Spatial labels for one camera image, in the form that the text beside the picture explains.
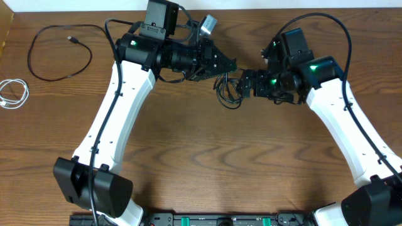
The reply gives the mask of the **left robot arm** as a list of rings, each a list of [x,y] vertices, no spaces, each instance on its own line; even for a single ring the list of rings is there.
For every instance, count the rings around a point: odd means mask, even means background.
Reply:
[[[139,225],[143,209],[131,195],[133,183],[121,176],[126,143],[138,112],[161,70],[198,82],[234,72],[236,63],[210,39],[213,16],[189,19],[186,38],[174,39],[178,13],[171,1],[150,1],[143,21],[111,41],[114,55],[111,81],[97,115],[69,159],[58,158],[53,175],[66,199],[91,215],[71,219],[72,225]]]

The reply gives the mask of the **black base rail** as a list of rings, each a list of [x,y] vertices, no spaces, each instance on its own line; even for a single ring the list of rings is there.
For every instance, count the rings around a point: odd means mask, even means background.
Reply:
[[[281,212],[266,215],[196,215],[147,213],[142,226],[314,226],[309,214]]]

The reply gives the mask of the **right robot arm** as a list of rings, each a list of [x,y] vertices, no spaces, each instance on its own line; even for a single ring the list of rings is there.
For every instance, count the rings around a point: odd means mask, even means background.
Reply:
[[[238,91],[275,104],[297,95],[329,130],[357,187],[340,203],[313,211],[315,225],[399,225],[401,158],[363,113],[339,64],[314,57],[300,28],[280,34],[261,54],[267,69],[245,70]]]

